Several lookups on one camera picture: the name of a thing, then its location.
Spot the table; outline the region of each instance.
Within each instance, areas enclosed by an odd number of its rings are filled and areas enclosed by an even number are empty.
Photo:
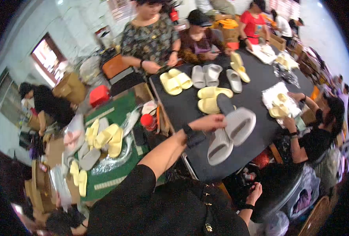
[[[276,120],[270,117],[266,107],[262,103],[262,91],[275,85],[280,80],[275,76],[272,65],[263,64],[258,58],[247,52],[246,50],[236,51],[240,54],[246,72],[251,79],[250,83],[243,82],[243,92],[234,94],[231,98],[232,104],[236,107],[243,106],[252,110],[256,114],[256,126],[248,139],[239,147],[234,147],[231,155],[223,163],[210,166],[207,160],[207,151],[209,148],[209,139],[194,147],[186,149],[186,155],[183,159],[190,172],[201,181],[216,181],[225,178],[245,166],[249,161],[254,159],[271,143],[276,130],[280,126]],[[219,87],[229,88],[231,86],[226,77],[226,69],[230,69],[230,58],[226,55],[219,55],[212,63],[221,65],[223,71],[219,76]],[[185,72],[191,77],[193,65],[183,64],[177,69]],[[294,73],[298,77],[300,89],[292,84],[286,84],[286,87],[291,92],[303,92],[310,95],[313,89],[312,83],[300,72],[295,69]],[[155,92],[159,102],[163,105],[172,123],[174,131],[181,129],[183,124],[189,123],[197,118],[204,116],[197,107],[197,92],[198,89],[191,87],[183,90],[177,96],[167,94],[160,82],[159,75],[150,77],[151,86]]]

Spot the floral shirt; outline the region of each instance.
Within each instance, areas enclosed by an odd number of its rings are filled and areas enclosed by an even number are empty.
[[[172,44],[178,40],[178,32],[172,21],[165,14],[148,26],[135,26],[127,23],[122,35],[121,54],[142,60],[154,61],[162,68],[158,73],[168,69],[166,65],[172,51]],[[148,73],[143,68],[139,72],[146,78]]]

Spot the cap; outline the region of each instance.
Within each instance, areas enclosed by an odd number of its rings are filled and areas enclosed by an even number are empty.
[[[262,12],[266,11],[266,2],[265,0],[253,0],[253,3],[255,3]]]
[[[212,23],[209,21],[209,18],[198,9],[192,10],[189,13],[188,20],[191,25],[197,25],[202,27],[212,25]]]

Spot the hair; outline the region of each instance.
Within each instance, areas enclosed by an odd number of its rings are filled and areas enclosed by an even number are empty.
[[[275,21],[278,16],[277,12],[274,9],[272,9],[271,14],[273,15],[273,21]]]

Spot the plastic wrapping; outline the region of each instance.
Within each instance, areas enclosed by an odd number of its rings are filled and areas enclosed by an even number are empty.
[[[282,211],[277,211],[269,218],[265,226],[266,236],[284,236],[289,228],[289,219]]]
[[[75,152],[83,145],[85,140],[84,116],[77,114],[64,130],[65,152],[68,156]]]
[[[309,165],[305,164],[303,166],[302,177],[300,180],[300,184],[297,189],[294,191],[294,194],[289,198],[285,205],[285,209],[287,211],[287,215],[289,219],[296,219],[300,215],[302,215],[311,205],[315,203],[317,198],[319,197],[319,184],[320,179],[316,177],[315,170]],[[297,204],[300,193],[303,190],[311,191],[311,201],[307,207],[299,210],[297,213],[294,213],[294,205]]]
[[[133,136],[129,134],[125,137],[125,144],[117,158],[110,158],[109,155],[93,167],[92,175],[99,175],[110,172],[126,163],[133,153]]]
[[[67,212],[68,206],[72,203],[72,197],[66,179],[62,175],[62,165],[57,165],[50,170],[50,181],[55,191],[59,193],[61,206]]]

